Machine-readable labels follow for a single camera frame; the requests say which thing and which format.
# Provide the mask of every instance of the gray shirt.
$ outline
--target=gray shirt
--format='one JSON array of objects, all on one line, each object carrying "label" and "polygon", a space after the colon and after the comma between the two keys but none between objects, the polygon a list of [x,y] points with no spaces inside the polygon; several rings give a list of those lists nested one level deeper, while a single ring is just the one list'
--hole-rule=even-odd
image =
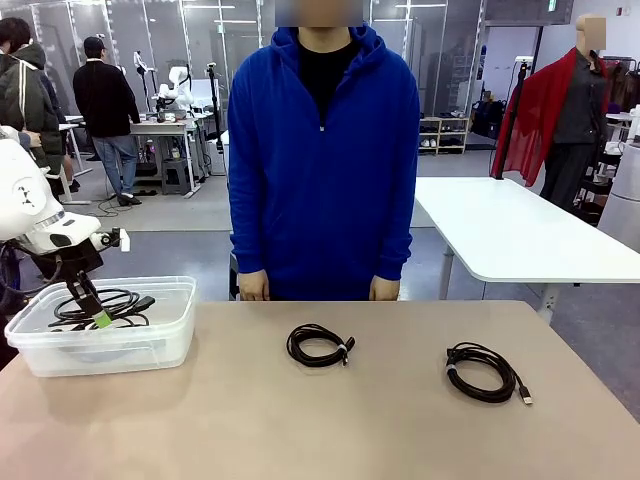
[{"label": "gray shirt", "polygon": [[553,134],[554,143],[596,143],[604,133],[602,105],[607,81],[597,55],[591,55],[596,60],[596,70],[591,70],[589,60],[577,52],[573,77]]}]

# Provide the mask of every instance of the brown table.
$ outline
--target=brown table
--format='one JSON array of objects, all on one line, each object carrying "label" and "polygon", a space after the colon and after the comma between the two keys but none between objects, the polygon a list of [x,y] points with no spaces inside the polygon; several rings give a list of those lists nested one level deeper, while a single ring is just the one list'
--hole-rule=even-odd
[{"label": "brown table", "polygon": [[[356,337],[348,368],[287,356],[307,322]],[[453,389],[458,341],[502,353],[534,405]],[[38,379],[18,357],[0,374],[3,479],[637,480],[638,457],[640,426],[517,302],[205,304],[180,368]]]}]

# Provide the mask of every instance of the dark green jacket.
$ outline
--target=dark green jacket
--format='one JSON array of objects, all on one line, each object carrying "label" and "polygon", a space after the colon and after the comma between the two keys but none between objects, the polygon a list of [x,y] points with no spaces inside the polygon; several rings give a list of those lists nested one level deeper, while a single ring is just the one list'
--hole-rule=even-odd
[{"label": "dark green jacket", "polygon": [[42,148],[32,148],[40,167],[60,172],[64,152],[58,118],[40,81],[45,54],[37,43],[0,56],[0,124],[40,134]]}]

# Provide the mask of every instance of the hood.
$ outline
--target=hood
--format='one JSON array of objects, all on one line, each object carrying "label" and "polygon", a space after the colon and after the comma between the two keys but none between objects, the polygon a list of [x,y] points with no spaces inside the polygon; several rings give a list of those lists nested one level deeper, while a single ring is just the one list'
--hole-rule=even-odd
[{"label": "hood", "polygon": [[[360,27],[349,27],[349,33],[351,33],[351,39],[360,45],[360,52],[351,62],[347,75],[382,62],[387,47],[373,28],[363,23]],[[278,28],[271,38],[271,48],[295,72],[298,71],[298,29],[296,27]]]},{"label": "hood", "polygon": [[34,67],[38,68],[38,70],[44,70],[44,64],[47,61],[44,50],[38,43],[32,43],[31,45],[22,47],[11,56],[19,60],[29,62]]}]

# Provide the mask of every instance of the man in black sweater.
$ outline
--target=man in black sweater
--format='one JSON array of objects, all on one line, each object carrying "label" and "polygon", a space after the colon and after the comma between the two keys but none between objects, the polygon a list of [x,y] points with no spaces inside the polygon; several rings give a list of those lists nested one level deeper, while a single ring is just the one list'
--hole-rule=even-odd
[{"label": "man in black sweater", "polygon": [[[93,137],[93,145],[118,203],[123,207],[140,205],[140,200],[133,196],[138,155],[129,123],[129,117],[133,123],[140,123],[135,96],[122,72],[104,63],[107,50],[102,40],[97,37],[85,39],[84,52],[87,63],[73,76],[76,104]],[[122,161],[122,181],[118,155]]]}]

